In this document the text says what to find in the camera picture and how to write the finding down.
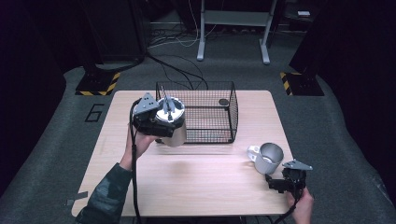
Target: human hand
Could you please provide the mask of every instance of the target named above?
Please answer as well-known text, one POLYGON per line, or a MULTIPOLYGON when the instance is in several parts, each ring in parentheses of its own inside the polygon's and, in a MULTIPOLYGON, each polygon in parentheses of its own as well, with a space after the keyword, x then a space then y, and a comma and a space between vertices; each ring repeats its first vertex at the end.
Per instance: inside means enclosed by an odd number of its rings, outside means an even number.
MULTIPOLYGON (((145 135, 143 133, 137 132, 136 133, 136 138, 135 138, 135 144, 136 144, 136 157, 137 159, 145 153, 145 151, 148 149, 149 145, 157 139, 157 136, 153 135, 145 135)), ((126 146, 125 146, 125 152, 122 156, 122 159, 120 161, 120 167, 124 168, 125 170, 131 171, 132 170, 132 136, 131 136, 131 129, 130 125, 128 124, 128 135, 127 135, 127 141, 126 141, 126 146)))
MULTIPOLYGON (((289 206, 294 205, 294 197, 290 192, 286 192, 289 206)), ((299 202, 296 204, 296 209, 291 214, 296 224, 310 224, 312 209, 314 206, 314 198, 309 193, 308 188, 303 189, 303 195, 299 202)))

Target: mug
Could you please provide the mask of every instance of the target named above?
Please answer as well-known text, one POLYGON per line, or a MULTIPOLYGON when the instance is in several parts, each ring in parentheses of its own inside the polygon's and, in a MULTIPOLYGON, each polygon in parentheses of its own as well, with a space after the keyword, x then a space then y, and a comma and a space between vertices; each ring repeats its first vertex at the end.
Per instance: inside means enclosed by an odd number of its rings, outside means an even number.
POLYGON ((264 143, 261 147, 250 146, 247 148, 247 155, 262 175, 273 174, 283 161, 283 150, 274 143, 264 143))

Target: dark green sleeve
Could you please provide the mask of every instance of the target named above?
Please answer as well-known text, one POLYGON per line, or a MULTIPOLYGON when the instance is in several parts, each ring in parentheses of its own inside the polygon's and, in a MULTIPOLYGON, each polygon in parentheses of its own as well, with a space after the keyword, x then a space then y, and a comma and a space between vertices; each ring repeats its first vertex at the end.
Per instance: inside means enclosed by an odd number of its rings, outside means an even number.
POLYGON ((76 223, 119 223, 132 173, 117 163, 96 186, 76 223))

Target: table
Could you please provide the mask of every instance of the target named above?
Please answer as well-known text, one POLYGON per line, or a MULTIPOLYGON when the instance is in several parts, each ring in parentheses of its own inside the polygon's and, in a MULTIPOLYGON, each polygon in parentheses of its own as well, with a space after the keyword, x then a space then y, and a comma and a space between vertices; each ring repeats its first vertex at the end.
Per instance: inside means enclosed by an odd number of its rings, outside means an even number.
MULTIPOLYGON (((99 134, 79 192, 95 186, 122 157, 130 107, 147 91, 117 91, 99 134)), ((264 176, 247 155, 248 146, 266 142, 290 147, 269 91, 236 91, 238 130, 232 144, 167 147, 153 143, 137 161, 138 203, 142 217, 256 216, 288 211, 284 194, 268 189, 264 176)), ((282 178, 279 166, 272 175, 282 178)), ((123 216, 134 216, 130 185, 123 216)), ((72 214, 87 204, 76 200, 72 214)))
POLYGON ((222 10, 205 10, 205 0, 201 2, 201 30, 198 47, 197 61, 204 59, 205 53, 205 24, 222 24, 222 25, 246 25, 246 26, 265 26, 262 39, 259 40, 262 51, 262 62, 270 63, 268 49, 266 46, 268 34, 270 32, 272 19, 274 17, 276 0, 272 1, 269 12, 243 12, 243 11, 222 11, 222 10))

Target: person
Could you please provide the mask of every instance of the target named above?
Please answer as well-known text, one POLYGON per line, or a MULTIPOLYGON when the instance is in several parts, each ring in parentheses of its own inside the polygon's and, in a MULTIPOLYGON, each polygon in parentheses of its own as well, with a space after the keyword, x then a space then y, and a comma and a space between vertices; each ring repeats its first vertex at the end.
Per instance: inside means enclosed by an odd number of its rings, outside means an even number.
MULTIPOLYGON (((157 136, 136 132, 137 159, 146 152, 149 145, 157 138, 157 136)), ((81 209, 76 216, 76 224, 120 222, 126 193, 132 178, 132 159, 132 136, 128 128, 126 147, 120 162, 117 162, 96 186, 88 200, 87 206, 81 209)), ((294 198, 289 192, 287 192, 287 199, 288 204, 293 205, 294 198)), ((305 188, 302 198, 292 213, 297 224, 310 223, 313 203, 313 197, 309 194, 308 189, 305 188)))

